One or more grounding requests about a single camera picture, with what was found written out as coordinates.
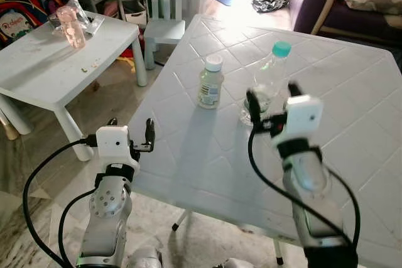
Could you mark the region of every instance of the plastic water bottle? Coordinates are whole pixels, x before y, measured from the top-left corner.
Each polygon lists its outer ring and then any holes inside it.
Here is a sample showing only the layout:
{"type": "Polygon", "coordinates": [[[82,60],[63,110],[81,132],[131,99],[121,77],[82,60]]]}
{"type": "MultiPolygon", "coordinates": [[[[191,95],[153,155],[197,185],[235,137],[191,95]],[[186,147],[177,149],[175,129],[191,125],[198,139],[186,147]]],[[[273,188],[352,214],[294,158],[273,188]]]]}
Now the plastic water bottle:
{"type": "MultiPolygon", "coordinates": [[[[261,119],[266,117],[269,105],[282,87],[286,75],[286,57],[290,50],[291,45],[289,43],[276,42],[272,48],[272,53],[262,60],[261,66],[254,74],[253,91],[261,108],[261,119]]],[[[240,120],[246,125],[252,126],[247,98],[244,99],[243,105],[240,120]]]]}
{"type": "Polygon", "coordinates": [[[74,9],[70,6],[62,6],[57,9],[56,14],[71,46],[74,48],[83,48],[85,46],[85,36],[74,9]]]}
{"type": "Polygon", "coordinates": [[[206,109],[218,107],[220,89],[224,76],[221,72],[223,60],[219,55],[209,55],[205,60],[205,69],[200,73],[198,105],[206,109]]]}

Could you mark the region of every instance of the small white table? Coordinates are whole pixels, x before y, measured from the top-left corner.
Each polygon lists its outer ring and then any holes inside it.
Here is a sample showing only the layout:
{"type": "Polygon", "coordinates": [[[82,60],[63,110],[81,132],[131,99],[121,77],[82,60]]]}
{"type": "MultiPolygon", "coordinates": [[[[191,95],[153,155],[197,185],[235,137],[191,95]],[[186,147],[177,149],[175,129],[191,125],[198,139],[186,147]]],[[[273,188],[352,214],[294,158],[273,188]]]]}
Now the small white table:
{"type": "MultiPolygon", "coordinates": [[[[96,14],[87,12],[90,17],[96,14]]],[[[94,81],[130,45],[133,46],[139,86],[146,85],[146,71],[135,24],[105,16],[95,36],[83,49],[73,49],[65,37],[52,35],[45,23],[0,51],[0,109],[22,134],[32,126],[8,99],[51,110],[70,142],[82,133],[65,106],[94,81]]],[[[81,161],[92,157],[86,146],[74,146],[81,161]]]]}
{"type": "MultiPolygon", "coordinates": [[[[239,121],[253,70],[278,40],[293,45],[288,77],[324,102],[312,142],[322,147],[325,161],[351,184],[359,200],[360,263],[401,267],[402,76],[388,51],[196,15],[129,123],[136,142],[143,141],[148,117],[155,119],[156,131],[155,150],[141,155],[134,189],[297,244],[291,203],[252,171],[247,156],[251,129],[239,121]],[[198,74],[211,53],[224,59],[217,110],[196,105],[198,74]]],[[[281,110],[287,97],[284,88],[270,110],[281,110]]],[[[254,153],[263,173],[281,186],[281,162],[268,134],[256,136],[254,153]]],[[[351,202],[335,180],[333,191],[351,237],[351,202]]]]}

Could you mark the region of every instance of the tiled floor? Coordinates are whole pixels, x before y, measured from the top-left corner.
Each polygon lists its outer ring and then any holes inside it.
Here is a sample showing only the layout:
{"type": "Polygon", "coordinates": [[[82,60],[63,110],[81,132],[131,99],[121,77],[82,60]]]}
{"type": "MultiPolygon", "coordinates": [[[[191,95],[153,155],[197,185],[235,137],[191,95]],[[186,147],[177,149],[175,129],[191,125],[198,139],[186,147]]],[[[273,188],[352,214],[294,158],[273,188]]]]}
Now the tiled floor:
{"type": "MultiPolygon", "coordinates": [[[[269,27],[290,28],[287,9],[258,15],[249,5],[249,0],[237,0],[230,8],[208,0],[207,14],[219,19],[230,18],[238,23],[246,20],[269,27]]],[[[159,61],[166,60],[169,54],[169,48],[162,47],[161,50],[156,57],[159,61]]],[[[140,88],[136,86],[135,75],[130,74],[129,66],[115,62],[97,79],[99,89],[95,91],[88,87],[69,104],[68,109],[84,134],[93,133],[111,117],[126,124],[160,70],[161,67],[157,66],[148,71],[149,84],[140,88]]],[[[21,193],[32,170],[56,148],[67,143],[67,139],[51,112],[26,104],[18,105],[34,123],[35,130],[15,141],[8,141],[0,129],[0,267],[56,267],[33,243],[26,229],[21,193]]],[[[57,250],[57,227],[63,208],[78,193],[92,187],[96,172],[97,166],[81,163],[72,151],[67,151],[35,179],[30,210],[38,233],[53,250],[57,250]]],[[[165,268],[208,268],[228,257],[248,260],[256,267],[276,267],[271,239],[199,214],[193,214],[177,233],[172,233],[170,227],[180,213],[177,207],[142,195],[133,196],[124,262],[128,262],[128,256],[136,248],[148,244],[162,251],[165,268]]],[[[71,262],[75,262],[87,222],[87,204],[81,201],[71,209],[65,224],[65,244],[71,262]]],[[[299,247],[285,244],[283,253],[283,267],[307,266],[299,247]]]]}

